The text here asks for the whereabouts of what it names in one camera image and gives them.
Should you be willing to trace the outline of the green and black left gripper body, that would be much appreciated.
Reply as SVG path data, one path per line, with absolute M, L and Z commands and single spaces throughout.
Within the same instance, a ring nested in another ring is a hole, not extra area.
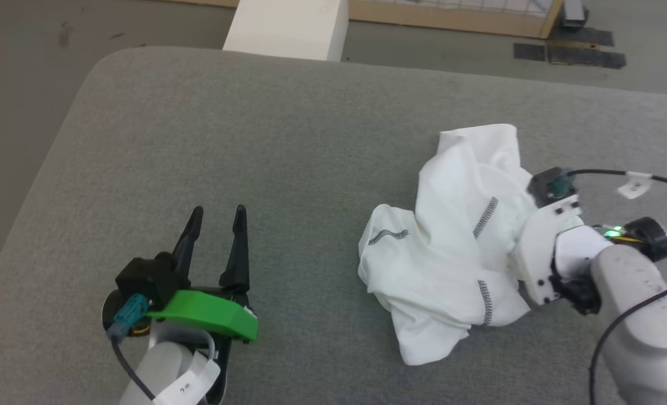
M 158 382 L 153 404 L 220 404 L 227 393 L 233 341 L 253 343 L 259 320 L 248 305 L 202 291 L 180 290 L 151 313 L 148 349 L 155 352 Z

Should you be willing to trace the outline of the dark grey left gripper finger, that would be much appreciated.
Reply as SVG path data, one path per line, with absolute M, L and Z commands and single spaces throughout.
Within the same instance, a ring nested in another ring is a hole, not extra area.
M 247 210 L 245 206 L 236 208 L 232 225 L 234 240 L 227 267 L 218 279 L 218 285 L 232 293 L 247 293 L 250 290 L 250 262 L 247 228 Z
M 200 235 L 203 218 L 204 208 L 196 206 L 173 249 L 174 271 L 182 279 L 189 279 L 194 246 Z

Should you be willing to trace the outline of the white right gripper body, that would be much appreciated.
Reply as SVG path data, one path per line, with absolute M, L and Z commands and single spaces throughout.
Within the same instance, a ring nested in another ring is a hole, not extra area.
M 513 259 L 525 284 L 528 296 L 536 305 L 547 305 L 559 298 L 549 281 L 554 274 L 552 264 L 565 282 L 579 277 L 588 270 L 588 258 L 564 253 L 564 265 L 559 268 L 556 259 L 556 243 L 565 225 L 580 220 L 579 196 L 537 208 L 523 225 L 521 235 L 513 251 Z

